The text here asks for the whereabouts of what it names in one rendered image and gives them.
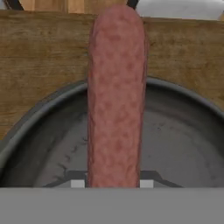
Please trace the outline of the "grey metal bowl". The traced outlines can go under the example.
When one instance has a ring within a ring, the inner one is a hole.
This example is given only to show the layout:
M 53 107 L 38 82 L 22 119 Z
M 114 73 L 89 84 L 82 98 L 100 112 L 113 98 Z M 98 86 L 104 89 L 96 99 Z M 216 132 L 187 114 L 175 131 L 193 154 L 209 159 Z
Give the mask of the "grey metal bowl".
M 40 101 L 0 141 L 0 187 L 46 187 L 87 171 L 87 84 Z M 149 78 L 141 171 L 181 187 L 224 187 L 224 112 L 173 83 Z

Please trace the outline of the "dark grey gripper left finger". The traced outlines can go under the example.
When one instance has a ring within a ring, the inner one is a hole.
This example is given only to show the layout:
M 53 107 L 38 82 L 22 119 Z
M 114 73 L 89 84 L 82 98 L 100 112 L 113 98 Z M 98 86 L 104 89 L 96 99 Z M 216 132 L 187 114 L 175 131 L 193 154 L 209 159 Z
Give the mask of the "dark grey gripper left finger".
M 45 185 L 45 187 L 86 188 L 88 174 L 86 171 L 68 171 L 62 178 Z

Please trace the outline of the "reddish brown sausage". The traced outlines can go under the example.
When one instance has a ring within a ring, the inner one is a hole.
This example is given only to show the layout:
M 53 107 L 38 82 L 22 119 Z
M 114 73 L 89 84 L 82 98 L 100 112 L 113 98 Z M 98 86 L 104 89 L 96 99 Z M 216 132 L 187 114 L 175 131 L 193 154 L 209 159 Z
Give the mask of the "reddish brown sausage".
M 89 39 L 87 183 L 138 187 L 147 71 L 143 20 L 126 5 L 101 13 Z

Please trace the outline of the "dark chair frame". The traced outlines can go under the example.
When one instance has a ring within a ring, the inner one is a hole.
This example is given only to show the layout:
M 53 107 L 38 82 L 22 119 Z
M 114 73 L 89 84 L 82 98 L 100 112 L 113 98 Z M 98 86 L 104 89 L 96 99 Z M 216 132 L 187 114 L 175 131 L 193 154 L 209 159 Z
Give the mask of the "dark chair frame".
M 19 0 L 3 0 L 6 7 L 10 10 L 22 11 L 24 8 Z

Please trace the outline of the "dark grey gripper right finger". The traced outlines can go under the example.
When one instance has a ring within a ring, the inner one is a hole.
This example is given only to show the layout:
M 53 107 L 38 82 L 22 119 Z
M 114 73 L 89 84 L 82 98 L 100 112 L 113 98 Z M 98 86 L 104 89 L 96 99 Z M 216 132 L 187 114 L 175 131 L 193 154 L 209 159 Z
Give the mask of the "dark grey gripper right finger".
M 161 177 L 157 171 L 141 171 L 140 172 L 140 187 L 141 188 L 161 188 L 161 187 L 177 187 L 177 185 Z

